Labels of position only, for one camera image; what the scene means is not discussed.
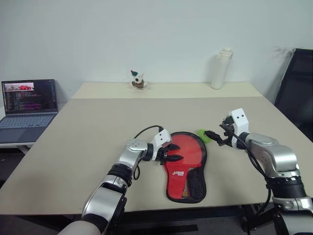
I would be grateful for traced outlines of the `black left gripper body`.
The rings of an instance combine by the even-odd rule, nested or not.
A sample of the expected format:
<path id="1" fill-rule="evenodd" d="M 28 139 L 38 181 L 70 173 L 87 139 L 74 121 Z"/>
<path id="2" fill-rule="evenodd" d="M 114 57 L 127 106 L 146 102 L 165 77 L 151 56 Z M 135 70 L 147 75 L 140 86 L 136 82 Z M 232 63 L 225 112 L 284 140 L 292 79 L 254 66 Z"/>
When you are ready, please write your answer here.
<path id="1" fill-rule="evenodd" d="M 161 147 L 158 150 L 158 161 L 160 163 L 160 165 L 164 165 L 166 162 L 166 158 L 167 158 L 167 153 L 170 150 L 171 145 L 167 145 L 166 147 Z"/>

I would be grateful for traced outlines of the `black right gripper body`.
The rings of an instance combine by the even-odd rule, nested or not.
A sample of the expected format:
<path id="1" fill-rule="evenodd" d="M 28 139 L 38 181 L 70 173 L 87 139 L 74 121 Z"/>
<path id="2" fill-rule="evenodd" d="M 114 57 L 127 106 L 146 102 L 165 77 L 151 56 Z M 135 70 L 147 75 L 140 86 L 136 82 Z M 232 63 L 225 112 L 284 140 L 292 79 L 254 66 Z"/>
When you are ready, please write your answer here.
<path id="1" fill-rule="evenodd" d="M 223 142 L 232 147 L 232 138 L 234 134 L 234 121 L 232 117 L 226 117 L 222 123 L 219 125 L 224 130 L 224 136 L 227 137 L 227 139 L 223 140 Z"/>

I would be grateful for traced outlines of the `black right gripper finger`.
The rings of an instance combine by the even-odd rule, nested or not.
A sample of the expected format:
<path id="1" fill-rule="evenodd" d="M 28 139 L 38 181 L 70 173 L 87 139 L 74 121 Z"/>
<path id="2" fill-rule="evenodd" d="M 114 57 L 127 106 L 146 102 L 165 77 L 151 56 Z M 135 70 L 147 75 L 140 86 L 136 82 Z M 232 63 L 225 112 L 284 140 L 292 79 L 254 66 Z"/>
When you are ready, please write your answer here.
<path id="1" fill-rule="evenodd" d="M 213 141 L 220 142 L 222 139 L 220 135 L 216 134 L 213 131 L 205 131 L 205 135 Z"/>

